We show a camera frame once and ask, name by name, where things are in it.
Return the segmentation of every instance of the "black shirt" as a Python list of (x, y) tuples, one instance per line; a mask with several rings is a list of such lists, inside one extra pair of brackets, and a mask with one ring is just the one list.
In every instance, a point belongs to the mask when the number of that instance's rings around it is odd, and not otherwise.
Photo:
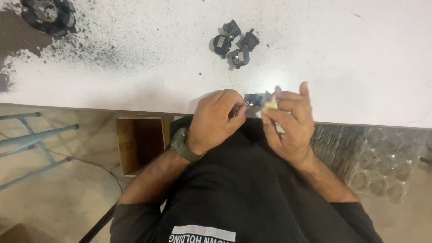
[(159, 205), (119, 205), (111, 242), (382, 242), (358, 203), (328, 203), (283, 159), (236, 132)]

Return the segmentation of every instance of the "open cardboard box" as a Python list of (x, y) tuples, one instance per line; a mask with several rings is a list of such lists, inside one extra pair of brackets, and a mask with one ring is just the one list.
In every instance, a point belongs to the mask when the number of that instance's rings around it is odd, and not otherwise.
[(123, 176), (137, 176), (170, 144), (172, 115), (117, 117), (117, 141)]

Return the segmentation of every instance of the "person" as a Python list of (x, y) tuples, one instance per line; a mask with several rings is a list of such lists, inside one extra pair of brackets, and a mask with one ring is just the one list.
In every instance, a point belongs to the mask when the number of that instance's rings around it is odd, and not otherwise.
[(172, 133), (189, 127), (184, 147), (199, 160), (174, 146), (150, 163), (118, 201), (111, 242), (382, 242), (356, 195), (309, 145), (307, 83), (300, 94), (275, 95), (279, 108), (262, 108), (261, 120), (246, 121), (242, 97), (223, 90), (202, 99), (192, 121), (172, 123)]

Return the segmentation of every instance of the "forearm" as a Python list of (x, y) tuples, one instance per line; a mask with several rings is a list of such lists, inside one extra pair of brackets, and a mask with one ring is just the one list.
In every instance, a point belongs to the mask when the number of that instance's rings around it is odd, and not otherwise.
[(359, 202), (357, 196), (310, 149), (307, 159), (293, 167), (327, 202)]
[(189, 163), (176, 151), (168, 150), (150, 163), (130, 184), (118, 204), (159, 202)]

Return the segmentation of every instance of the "clear plastic tray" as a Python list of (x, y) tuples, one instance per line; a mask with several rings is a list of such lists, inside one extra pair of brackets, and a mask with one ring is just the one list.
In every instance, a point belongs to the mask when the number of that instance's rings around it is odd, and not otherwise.
[(361, 152), (354, 157), (357, 165), (350, 188), (402, 203), (427, 134), (417, 129), (370, 128)]

